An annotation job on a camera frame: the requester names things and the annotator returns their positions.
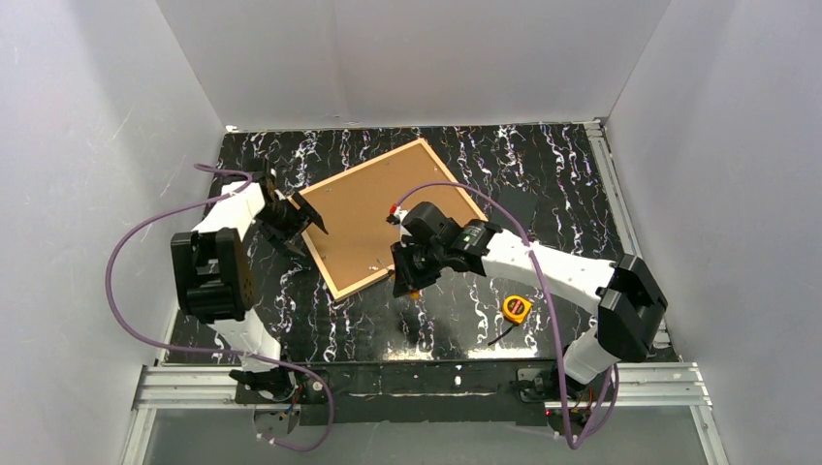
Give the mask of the wooden photo frame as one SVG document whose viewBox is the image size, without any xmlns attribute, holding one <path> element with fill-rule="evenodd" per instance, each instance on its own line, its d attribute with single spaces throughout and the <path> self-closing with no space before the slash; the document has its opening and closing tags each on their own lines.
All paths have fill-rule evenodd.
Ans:
<svg viewBox="0 0 822 465">
<path fill-rule="evenodd" d="M 326 231 L 302 237 L 332 299 L 340 301 L 386 278 L 399 230 L 390 209 L 411 189 L 457 179 L 425 139 L 416 139 L 300 191 L 320 213 Z"/>
</svg>

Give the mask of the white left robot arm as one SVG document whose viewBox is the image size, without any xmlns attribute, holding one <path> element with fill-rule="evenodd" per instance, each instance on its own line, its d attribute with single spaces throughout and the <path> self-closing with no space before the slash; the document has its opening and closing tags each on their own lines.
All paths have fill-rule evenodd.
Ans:
<svg viewBox="0 0 822 465">
<path fill-rule="evenodd" d="M 171 240 L 177 300 L 183 314 L 213 329 L 240 353 L 232 379 L 274 402 L 292 398 L 294 371 L 277 366 L 282 345 L 254 308 L 254 278 L 243 240 L 257 229 L 278 252 L 301 256 L 300 238 L 311 225 L 323 227 L 319 212 L 299 193 L 287 197 L 267 165 L 248 176 L 227 174 L 218 201 L 189 232 Z"/>
</svg>

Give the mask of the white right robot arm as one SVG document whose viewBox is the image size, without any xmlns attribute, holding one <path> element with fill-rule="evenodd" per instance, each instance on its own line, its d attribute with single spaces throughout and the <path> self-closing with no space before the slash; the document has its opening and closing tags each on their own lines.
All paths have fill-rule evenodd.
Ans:
<svg viewBox="0 0 822 465">
<path fill-rule="evenodd" d="M 516 281 L 577 305 L 596 323 L 557 357 L 553 376 L 570 388 L 588 385 L 616 363 L 648 358 L 668 301 L 640 257 L 626 254 L 614 262 L 576 256 L 528 242 L 493 222 L 461 225 L 429 201 L 395 208 L 387 221 L 400 231 L 391 247 L 394 296 L 431 286 L 450 268 Z"/>
</svg>

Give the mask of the black flat box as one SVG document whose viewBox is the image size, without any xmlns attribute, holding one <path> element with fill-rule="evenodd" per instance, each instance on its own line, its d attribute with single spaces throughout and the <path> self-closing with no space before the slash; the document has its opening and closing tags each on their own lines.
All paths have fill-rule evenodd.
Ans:
<svg viewBox="0 0 822 465">
<path fill-rule="evenodd" d="M 507 210 L 529 236 L 533 236 L 533 222 L 537 212 L 538 196 L 517 187 L 501 189 L 497 202 Z"/>
</svg>

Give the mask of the yellow tape measure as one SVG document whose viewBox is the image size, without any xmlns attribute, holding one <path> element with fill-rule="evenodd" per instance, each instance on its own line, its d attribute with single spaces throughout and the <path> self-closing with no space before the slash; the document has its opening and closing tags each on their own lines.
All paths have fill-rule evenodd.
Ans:
<svg viewBox="0 0 822 465">
<path fill-rule="evenodd" d="M 532 309 L 532 302 L 520 295 L 509 295 L 502 303 L 502 314 L 512 325 L 520 326 Z"/>
</svg>

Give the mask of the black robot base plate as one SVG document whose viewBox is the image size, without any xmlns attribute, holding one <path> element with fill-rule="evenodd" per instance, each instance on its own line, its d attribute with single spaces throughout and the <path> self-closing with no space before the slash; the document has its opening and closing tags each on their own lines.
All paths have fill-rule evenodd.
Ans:
<svg viewBox="0 0 822 465">
<path fill-rule="evenodd" d="M 461 358 L 300 362 L 253 374 L 232 370 L 241 405 L 293 404 L 302 426 L 392 422 L 513 422 L 542 426 L 561 420 L 565 399 L 572 424 L 589 413 L 604 382 L 559 386 L 552 356 L 480 350 Z"/>
</svg>

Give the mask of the aluminium rail right side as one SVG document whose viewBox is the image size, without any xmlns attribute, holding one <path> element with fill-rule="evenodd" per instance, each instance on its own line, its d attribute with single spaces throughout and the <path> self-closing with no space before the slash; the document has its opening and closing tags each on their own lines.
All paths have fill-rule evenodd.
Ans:
<svg viewBox="0 0 822 465">
<path fill-rule="evenodd" d="M 606 291 L 600 334 L 619 349 L 620 358 L 640 362 L 651 356 L 658 333 L 665 329 L 667 298 L 642 258 L 605 128 L 598 121 L 585 123 L 584 128 L 622 248 L 622 257 L 616 262 L 616 282 Z"/>
</svg>

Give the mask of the aluminium rail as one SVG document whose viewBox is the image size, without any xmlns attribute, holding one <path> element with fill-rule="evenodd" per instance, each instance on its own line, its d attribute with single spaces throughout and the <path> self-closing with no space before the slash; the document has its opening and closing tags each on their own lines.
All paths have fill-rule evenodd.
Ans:
<svg viewBox="0 0 822 465">
<path fill-rule="evenodd" d="M 605 128 L 598 121 L 585 123 L 584 128 L 622 248 L 622 257 L 616 262 L 616 282 L 606 291 L 600 334 L 619 349 L 620 358 L 640 362 L 651 356 L 658 333 L 665 329 L 667 298 L 642 258 Z"/>
<path fill-rule="evenodd" d="M 151 423 L 161 409 L 238 409 L 237 384 L 227 365 L 146 367 L 132 402 L 135 416 L 123 451 L 125 464 L 145 457 Z M 695 362 L 623 363 L 619 369 L 619 407 L 687 407 L 696 424 L 706 460 L 728 462 L 704 378 Z"/>
</svg>

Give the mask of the aluminium rail front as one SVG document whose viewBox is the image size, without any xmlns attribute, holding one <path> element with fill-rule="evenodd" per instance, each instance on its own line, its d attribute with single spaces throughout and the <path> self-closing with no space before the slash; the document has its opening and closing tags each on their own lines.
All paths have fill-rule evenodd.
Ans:
<svg viewBox="0 0 822 465">
<path fill-rule="evenodd" d="M 123 451 L 125 464 L 145 457 L 151 423 L 161 409 L 238 409 L 237 384 L 227 365 L 146 367 L 132 402 L 135 416 Z M 619 369 L 619 407 L 687 407 L 696 424 L 706 460 L 728 462 L 704 378 L 695 362 L 623 363 Z"/>
</svg>

